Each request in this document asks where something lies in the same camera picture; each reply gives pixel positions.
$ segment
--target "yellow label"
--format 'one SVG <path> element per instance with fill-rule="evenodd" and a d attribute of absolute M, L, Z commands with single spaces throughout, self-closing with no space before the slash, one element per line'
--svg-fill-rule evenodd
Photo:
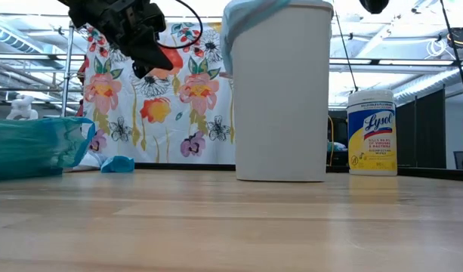
<path fill-rule="evenodd" d="M 373 102 L 349 108 L 349 165 L 353 170 L 397 170 L 394 104 Z"/>

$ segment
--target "floral curtain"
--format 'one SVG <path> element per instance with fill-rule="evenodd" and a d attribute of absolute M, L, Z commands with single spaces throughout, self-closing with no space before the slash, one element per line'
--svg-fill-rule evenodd
<path fill-rule="evenodd" d="M 200 28 L 169 24 L 160 42 L 185 45 Z M 154 69 L 138 79 L 132 60 L 89 29 L 84 114 L 97 126 L 93 151 L 136 162 L 233 164 L 233 82 L 223 69 L 221 25 L 204 25 L 198 43 L 163 52 L 171 71 Z"/>

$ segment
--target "lysol logo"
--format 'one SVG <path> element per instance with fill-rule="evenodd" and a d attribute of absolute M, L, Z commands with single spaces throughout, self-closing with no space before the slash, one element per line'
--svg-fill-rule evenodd
<path fill-rule="evenodd" d="M 364 140 L 377 134 L 392 133 L 394 115 L 384 111 L 372 114 L 364 120 Z"/>

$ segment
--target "wood grain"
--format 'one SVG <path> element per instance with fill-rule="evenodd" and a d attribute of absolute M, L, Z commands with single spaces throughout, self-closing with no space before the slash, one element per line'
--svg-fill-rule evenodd
<path fill-rule="evenodd" d="M 96 172 L 0 183 L 0 271 L 463 271 L 463 182 Z"/>

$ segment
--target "pink flower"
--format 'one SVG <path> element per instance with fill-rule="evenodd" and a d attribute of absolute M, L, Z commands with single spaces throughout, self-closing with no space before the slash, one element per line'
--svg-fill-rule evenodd
<path fill-rule="evenodd" d="M 99 129 L 95 133 L 95 136 L 92 138 L 90 143 L 90 150 L 100 153 L 103 148 L 107 147 L 107 140 L 103 136 L 104 134 L 105 132 L 102 129 Z"/>
<path fill-rule="evenodd" d="M 90 78 L 90 85 L 85 87 L 85 99 L 87 102 L 95 102 L 96 108 L 102 114 L 107 114 L 112 108 L 115 110 L 119 104 L 117 93 L 122 89 L 122 83 L 113 80 L 109 73 L 96 74 Z"/>
<path fill-rule="evenodd" d="M 204 136 L 204 133 L 198 131 L 193 136 L 184 139 L 181 144 L 181 154 L 185 157 L 191 154 L 193 156 L 201 156 L 202 151 L 206 148 L 206 141 L 202 136 Z"/>
<path fill-rule="evenodd" d="M 211 80 L 208 73 L 186 76 L 184 85 L 179 89 L 179 98 L 183 103 L 191 103 L 191 107 L 203 116 L 206 109 L 216 106 L 216 92 L 219 81 Z"/>

